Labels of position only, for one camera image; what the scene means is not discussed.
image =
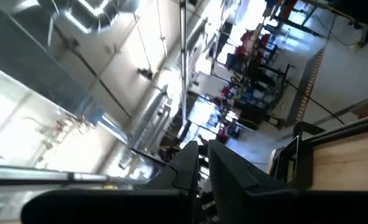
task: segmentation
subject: floor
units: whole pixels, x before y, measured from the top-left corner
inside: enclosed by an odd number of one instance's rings
[[[296,8],[304,8],[303,3],[300,2]],[[301,23],[304,15],[291,14],[290,20]],[[319,50],[324,49],[319,70],[311,85],[310,97],[332,113],[368,98],[368,44],[361,49],[352,49],[350,45],[361,34],[347,23],[348,20],[343,17],[335,17],[331,12],[318,9],[306,26],[322,34],[323,38],[284,26],[282,33],[290,29],[289,36],[285,43],[283,36],[278,40],[281,51],[273,64],[282,70],[288,63],[294,65],[295,68],[290,69],[288,77],[292,84],[299,86],[307,61]],[[290,86],[285,90],[283,98],[273,111],[276,116],[288,117],[296,92]],[[342,125],[337,119],[330,118],[329,112],[310,100],[305,105],[301,117],[303,121],[317,123],[324,129]],[[357,116],[344,113],[339,119],[347,124],[357,120]],[[278,131],[263,123],[258,131],[245,130],[238,141],[231,139],[227,146],[265,170],[271,151],[291,140],[292,129],[290,126]]]

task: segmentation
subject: cable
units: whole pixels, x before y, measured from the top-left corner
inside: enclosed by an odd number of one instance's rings
[[[163,28],[161,25],[161,16],[160,16],[160,5],[159,5],[159,0],[156,0],[156,7],[158,9],[158,17],[159,17],[159,30],[160,30],[160,40],[162,42],[163,45],[163,53],[164,53],[164,57],[167,58],[167,46],[166,46],[166,37],[163,35]]]
[[[133,15],[134,15],[135,24],[137,24],[138,23],[137,15],[135,13],[133,13]],[[138,29],[139,39],[141,39],[142,48],[144,49],[144,53],[145,53],[146,61],[148,62],[149,70],[152,72],[151,61],[149,60],[148,53],[146,52],[146,47],[145,47],[144,39],[142,38],[141,29],[139,28],[139,25],[137,25],[136,28]]]
[[[352,44],[345,44],[345,43],[343,43],[343,41],[341,41],[336,35],[334,35],[333,33],[332,33],[332,30],[331,29],[329,29],[329,28],[327,28],[324,24],[323,24],[323,22],[321,21],[321,19],[319,18],[319,16],[317,15],[317,14],[314,14],[314,17],[315,18],[317,18],[317,20],[319,21],[319,23],[329,32],[329,35],[332,35],[337,41],[339,41],[342,45],[344,45],[344,46],[346,46],[346,47],[349,47],[349,46],[351,46]]]
[[[307,97],[309,100],[311,100],[312,102],[314,102],[315,104],[317,104],[318,106],[320,106],[323,110],[325,110],[326,112],[328,112],[331,116],[333,116],[334,118],[336,118],[341,124],[345,125],[345,122],[343,122],[338,116],[336,116],[334,113],[332,113],[331,111],[329,111],[326,107],[324,107],[323,105],[321,105],[320,103],[318,103],[316,100],[312,99],[311,96],[307,95],[305,92],[299,90],[296,86],[294,86],[294,84],[292,84],[289,80],[286,81],[289,85],[291,85],[293,88],[295,88],[297,91],[299,91],[301,94],[303,94],[305,97]]]

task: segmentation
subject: metal beam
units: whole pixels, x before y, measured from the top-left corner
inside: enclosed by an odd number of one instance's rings
[[[162,32],[159,0],[156,0],[156,7],[158,8],[158,16],[159,16],[160,40],[163,45],[164,59],[166,59],[167,58],[166,37],[163,35],[163,32]]]
[[[182,123],[186,121],[186,72],[187,72],[187,52],[186,52],[186,10],[187,0],[179,2],[179,24],[181,28],[181,79],[182,79]]]

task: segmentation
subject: ventilation duct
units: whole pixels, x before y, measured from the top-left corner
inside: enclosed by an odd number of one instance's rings
[[[93,124],[101,120],[101,105],[47,49],[1,10],[0,70],[78,118]]]
[[[134,13],[142,2],[103,0],[99,6],[92,7],[86,0],[26,0],[16,6],[15,11],[21,14],[40,6],[49,16],[49,21],[64,16],[82,32],[98,34],[110,29],[120,12]]]
[[[146,131],[149,131],[149,125],[151,124],[152,119],[157,116],[158,109],[160,109],[161,105],[164,103],[166,99],[166,90],[167,85],[159,91],[159,93],[154,97],[152,101],[148,104],[144,113],[137,117],[137,119],[133,122],[133,129],[130,133],[132,136],[131,147],[135,149],[139,149],[138,146],[142,144],[141,136],[144,135]]]

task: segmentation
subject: wooden surface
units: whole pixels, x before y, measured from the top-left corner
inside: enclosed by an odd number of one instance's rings
[[[314,148],[313,190],[368,190],[368,133]]]

